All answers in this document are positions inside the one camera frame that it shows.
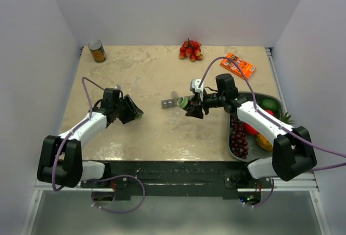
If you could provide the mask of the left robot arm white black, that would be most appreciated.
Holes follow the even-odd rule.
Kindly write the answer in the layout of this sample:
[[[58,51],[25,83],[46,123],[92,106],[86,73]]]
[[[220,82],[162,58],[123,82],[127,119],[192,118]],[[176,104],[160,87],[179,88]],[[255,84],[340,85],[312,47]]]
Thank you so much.
[[[79,182],[93,180],[99,187],[111,184],[112,174],[104,163],[83,160],[82,149],[94,136],[117,119],[126,124],[142,117],[144,112],[129,95],[119,89],[106,88],[102,99],[91,106],[87,115],[70,130],[43,140],[37,179],[50,183],[54,190],[76,187]]]

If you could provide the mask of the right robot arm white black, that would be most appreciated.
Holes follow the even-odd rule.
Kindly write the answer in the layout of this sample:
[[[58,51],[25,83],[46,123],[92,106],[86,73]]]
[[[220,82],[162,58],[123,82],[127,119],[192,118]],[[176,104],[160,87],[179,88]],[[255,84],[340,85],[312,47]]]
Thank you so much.
[[[181,97],[177,105],[186,111],[187,117],[202,119],[211,108],[223,108],[232,117],[249,124],[273,146],[272,155],[248,163],[241,174],[241,182],[252,188],[260,178],[279,177],[283,181],[312,170],[317,165],[309,131],[300,126],[294,128],[261,109],[255,96],[247,98],[239,94],[234,78],[229,73],[216,76],[217,91],[207,93],[202,80],[193,79],[190,90],[193,96]]]

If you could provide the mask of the green lidded pill bottle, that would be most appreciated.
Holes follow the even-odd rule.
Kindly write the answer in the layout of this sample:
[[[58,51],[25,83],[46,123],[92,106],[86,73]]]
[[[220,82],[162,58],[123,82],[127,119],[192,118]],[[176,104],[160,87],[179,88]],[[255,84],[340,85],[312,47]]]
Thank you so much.
[[[179,108],[181,108],[184,111],[190,110],[194,105],[190,97],[180,97],[177,100],[176,104]]]

